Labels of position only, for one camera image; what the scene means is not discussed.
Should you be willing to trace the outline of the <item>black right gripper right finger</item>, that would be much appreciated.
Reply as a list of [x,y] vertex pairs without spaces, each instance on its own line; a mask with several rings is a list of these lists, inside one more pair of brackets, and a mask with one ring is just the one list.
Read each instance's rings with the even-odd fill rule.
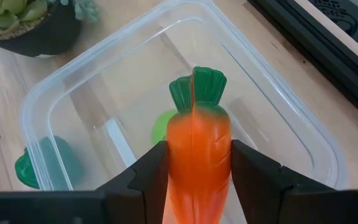
[[335,190],[231,142],[231,175],[247,223],[358,223],[358,190]]

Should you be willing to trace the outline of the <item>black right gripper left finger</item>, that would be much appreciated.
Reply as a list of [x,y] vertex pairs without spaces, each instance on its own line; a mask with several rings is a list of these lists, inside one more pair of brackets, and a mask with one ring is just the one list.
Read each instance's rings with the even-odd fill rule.
[[162,223],[167,143],[96,190],[0,192],[0,223]]

